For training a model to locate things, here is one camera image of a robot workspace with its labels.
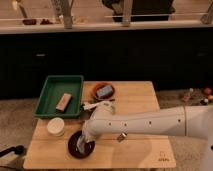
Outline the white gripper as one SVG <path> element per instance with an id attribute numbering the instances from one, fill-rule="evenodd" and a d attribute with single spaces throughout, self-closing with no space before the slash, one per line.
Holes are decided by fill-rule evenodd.
<path id="1" fill-rule="evenodd" d="M 85 142 L 92 142 L 97 139 L 97 136 L 91 131 L 88 121 L 86 121 L 82 126 L 82 135 Z"/>

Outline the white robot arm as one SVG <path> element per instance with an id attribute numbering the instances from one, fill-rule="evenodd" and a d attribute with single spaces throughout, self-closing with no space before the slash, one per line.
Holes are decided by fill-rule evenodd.
<path id="1" fill-rule="evenodd" d="M 86 142 L 104 133 L 189 136 L 207 140 L 201 171 L 213 171 L 213 106 L 180 106 L 152 112 L 117 115 L 100 105 L 82 129 Z"/>

